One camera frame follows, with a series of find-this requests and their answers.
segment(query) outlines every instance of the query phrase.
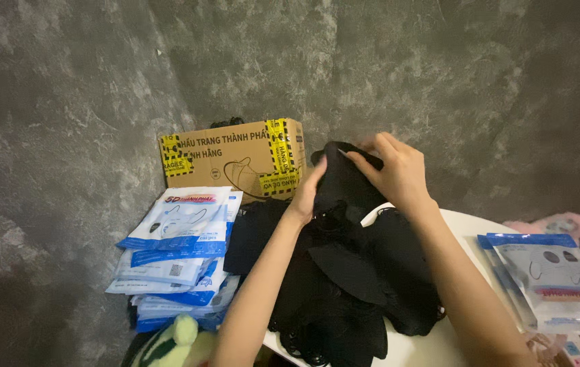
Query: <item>stack of mask packages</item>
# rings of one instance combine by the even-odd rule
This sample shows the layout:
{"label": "stack of mask packages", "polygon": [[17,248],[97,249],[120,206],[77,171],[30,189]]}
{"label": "stack of mask packages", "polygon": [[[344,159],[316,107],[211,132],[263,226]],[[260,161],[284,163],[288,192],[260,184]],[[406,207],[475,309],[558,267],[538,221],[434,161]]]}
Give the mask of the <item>stack of mask packages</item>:
{"label": "stack of mask packages", "polygon": [[221,323],[239,276],[223,270],[242,200],[230,186],[170,188],[124,247],[107,293],[132,295],[138,332],[162,328],[187,313],[204,328]]}
{"label": "stack of mask packages", "polygon": [[527,331],[580,334],[580,249],[568,234],[478,236]]}

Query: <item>pink plush toy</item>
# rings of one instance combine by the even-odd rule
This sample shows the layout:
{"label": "pink plush toy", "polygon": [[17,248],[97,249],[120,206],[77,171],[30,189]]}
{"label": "pink plush toy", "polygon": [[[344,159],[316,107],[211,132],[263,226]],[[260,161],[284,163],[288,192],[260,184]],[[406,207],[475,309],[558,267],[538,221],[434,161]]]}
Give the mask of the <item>pink plush toy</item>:
{"label": "pink plush toy", "polygon": [[567,233],[580,247],[580,214],[554,214],[532,223],[507,221],[503,225],[521,233]]}

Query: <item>concrete wall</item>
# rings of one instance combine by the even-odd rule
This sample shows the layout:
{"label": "concrete wall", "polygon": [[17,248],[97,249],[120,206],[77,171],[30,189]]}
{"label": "concrete wall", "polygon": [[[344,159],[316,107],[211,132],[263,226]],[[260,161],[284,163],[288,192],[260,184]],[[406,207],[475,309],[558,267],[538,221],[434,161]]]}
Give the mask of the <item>concrete wall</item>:
{"label": "concrete wall", "polygon": [[118,363],[155,138],[231,116],[389,130],[443,208],[580,213],[580,2],[0,1],[0,364]]}

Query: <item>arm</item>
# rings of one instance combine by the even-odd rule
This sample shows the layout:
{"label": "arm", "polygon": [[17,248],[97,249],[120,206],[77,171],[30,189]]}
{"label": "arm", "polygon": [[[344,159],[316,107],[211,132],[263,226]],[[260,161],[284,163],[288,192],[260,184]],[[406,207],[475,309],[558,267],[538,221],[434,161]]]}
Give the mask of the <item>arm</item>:
{"label": "arm", "polygon": [[251,366],[261,349],[272,309],[299,232],[313,216],[315,187],[326,172],[326,158],[296,191],[272,237],[240,287],[218,333],[213,367]]}
{"label": "arm", "polygon": [[347,156],[406,215],[421,239],[433,282],[468,360],[474,366],[537,366],[512,318],[429,196],[424,155],[389,133],[376,134],[364,145],[379,152],[382,170],[358,153]]}

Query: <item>white round table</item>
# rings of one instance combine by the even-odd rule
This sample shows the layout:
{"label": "white round table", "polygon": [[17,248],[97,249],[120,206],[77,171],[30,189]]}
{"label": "white round table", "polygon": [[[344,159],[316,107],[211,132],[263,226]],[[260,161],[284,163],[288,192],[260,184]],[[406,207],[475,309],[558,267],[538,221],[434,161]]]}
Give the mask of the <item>white round table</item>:
{"label": "white round table", "polygon": [[[383,207],[389,207],[387,203],[374,209],[361,223],[364,227],[374,222],[376,212]],[[474,217],[464,213],[452,212],[441,209],[444,220],[449,225],[451,232],[456,236],[458,243],[465,250],[482,276],[492,286],[501,301],[506,305],[517,327],[523,331],[523,326],[509,297],[502,291],[500,282],[494,275],[489,260],[478,246],[477,235],[488,232],[518,233],[504,225]],[[435,324],[435,327],[427,336],[405,336],[394,331],[392,324],[385,320],[387,329],[387,356],[385,359],[374,358],[373,367],[382,366],[466,366],[462,351],[457,345],[457,337],[449,318]],[[268,331],[263,339],[263,344],[297,366],[310,367],[301,359],[296,359],[286,353],[281,346],[278,332]]]}

